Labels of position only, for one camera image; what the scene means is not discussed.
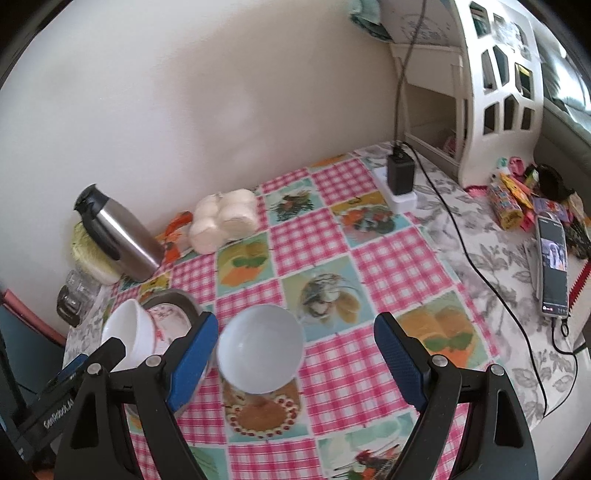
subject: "white wall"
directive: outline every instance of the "white wall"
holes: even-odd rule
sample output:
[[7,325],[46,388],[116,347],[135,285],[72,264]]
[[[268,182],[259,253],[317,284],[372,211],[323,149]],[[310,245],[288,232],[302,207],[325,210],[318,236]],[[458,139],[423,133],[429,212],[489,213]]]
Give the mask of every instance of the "white wall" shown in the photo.
[[65,332],[77,194],[152,231],[200,197],[387,140],[394,68],[346,0],[75,0],[0,90],[0,280]]

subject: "blue gripper pad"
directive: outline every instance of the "blue gripper pad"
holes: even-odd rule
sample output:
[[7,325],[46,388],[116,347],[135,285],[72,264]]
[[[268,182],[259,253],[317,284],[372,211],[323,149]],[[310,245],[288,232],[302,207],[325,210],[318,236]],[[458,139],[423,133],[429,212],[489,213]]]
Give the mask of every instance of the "blue gripper pad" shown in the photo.
[[[374,338],[404,400],[422,412],[427,405],[423,385],[430,371],[427,363],[428,352],[417,339],[407,336],[389,313],[380,313],[376,317]],[[413,351],[409,352],[405,344]]]
[[172,412],[176,412],[191,400],[213,348],[216,346],[217,333],[217,318],[210,313],[172,374],[170,393],[166,399]]

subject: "printed tablecloth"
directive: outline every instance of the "printed tablecloth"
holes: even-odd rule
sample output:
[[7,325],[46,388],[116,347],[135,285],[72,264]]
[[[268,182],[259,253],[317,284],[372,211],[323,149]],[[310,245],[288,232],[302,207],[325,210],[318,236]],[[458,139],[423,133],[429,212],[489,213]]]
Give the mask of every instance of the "printed tablecloth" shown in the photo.
[[[428,226],[439,214],[433,216],[422,175],[413,214],[394,215],[376,188],[371,170],[384,164],[389,149],[374,145],[258,186],[255,235],[215,254],[192,252],[145,284],[121,281],[103,292],[97,308],[70,330],[64,364],[97,348],[103,320],[124,300],[154,289],[191,293],[222,329],[248,306],[280,305],[306,332],[297,378],[270,395],[248,395],[214,367],[178,419],[191,451],[210,480],[380,478],[417,413],[402,399],[373,339],[378,313],[392,312],[409,335],[459,367],[485,369],[506,360],[497,347],[503,331],[491,331],[480,314],[485,309],[472,300],[473,285],[460,281],[465,271],[452,268],[432,240]],[[429,168],[446,179],[436,181],[453,183]],[[510,337],[507,344],[522,345],[522,338]],[[521,373],[531,369],[529,360],[519,361]],[[515,383],[517,374],[509,373]],[[522,405],[529,401],[518,394]],[[458,407],[437,480],[449,476],[466,413]],[[537,417],[528,419],[533,424]],[[145,477],[158,478],[141,425],[129,423]]]

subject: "phone screen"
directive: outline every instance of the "phone screen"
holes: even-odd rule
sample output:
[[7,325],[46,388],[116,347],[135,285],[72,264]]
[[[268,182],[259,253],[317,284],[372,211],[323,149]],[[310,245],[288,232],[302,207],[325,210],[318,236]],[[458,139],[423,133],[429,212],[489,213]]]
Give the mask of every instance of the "phone screen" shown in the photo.
[[564,231],[561,225],[550,219],[540,217],[538,222],[542,253],[542,311],[563,316],[569,308]]

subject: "white ceramic bowl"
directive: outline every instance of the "white ceramic bowl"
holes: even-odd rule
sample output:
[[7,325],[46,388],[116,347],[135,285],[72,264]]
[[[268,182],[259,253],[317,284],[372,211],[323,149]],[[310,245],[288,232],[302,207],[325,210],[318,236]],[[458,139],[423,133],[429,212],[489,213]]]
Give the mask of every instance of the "white ceramic bowl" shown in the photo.
[[286,309],[254,305],[242,310],[217,341],[217,364],[239,390],[263,394],[295,377],[304,359],[304,329]]
[[154,353],[154,322],[139,302],[125,300],[111,314],[103,327],[100,343],[116,337],[125,345],[125,358],[117,364],[113,372],[135,368]]

